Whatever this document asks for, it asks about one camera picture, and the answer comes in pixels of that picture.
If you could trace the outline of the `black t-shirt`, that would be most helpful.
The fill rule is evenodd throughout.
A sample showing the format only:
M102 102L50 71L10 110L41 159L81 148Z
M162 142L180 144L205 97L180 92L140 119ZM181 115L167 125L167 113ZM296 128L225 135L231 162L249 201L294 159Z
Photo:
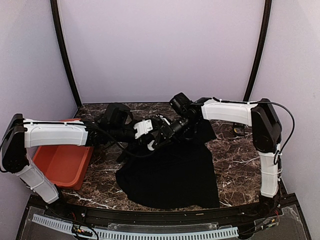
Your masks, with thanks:
M146 158L131 158L115 173L127 198L155 209L219 208L213 156L206 143L217 137L201 120L193 140L171 143Z

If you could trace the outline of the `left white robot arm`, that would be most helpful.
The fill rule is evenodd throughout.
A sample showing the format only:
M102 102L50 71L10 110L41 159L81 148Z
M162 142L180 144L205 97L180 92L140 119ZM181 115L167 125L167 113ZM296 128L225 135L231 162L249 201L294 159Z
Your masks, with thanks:
M152 124L132 120L130 109L112 103L95 120L43 121L15 114L0 144L0 171L19 177L60 218L67 218L70 206L60 199L58 187L35 165L27 150L42 146L95 147L108 142L133 142L152 129Z

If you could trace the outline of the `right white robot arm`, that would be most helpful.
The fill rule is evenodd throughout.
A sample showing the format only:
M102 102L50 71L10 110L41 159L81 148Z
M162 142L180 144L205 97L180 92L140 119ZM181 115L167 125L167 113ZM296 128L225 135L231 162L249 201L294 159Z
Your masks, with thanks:
M279 104L267 98L259 101L231 101L215 97L201 97L191 101L184 93L175 95L169 102L179 115L174 121L161 114L153 117L162 141L193 133L201 121L226 121L251 127L253 146L261 165L260 194L265 197L255 205L255 213L266 217L275 208L274 198L279 190L281 168L279 163L285 145L282 141L282 124L274 109Z

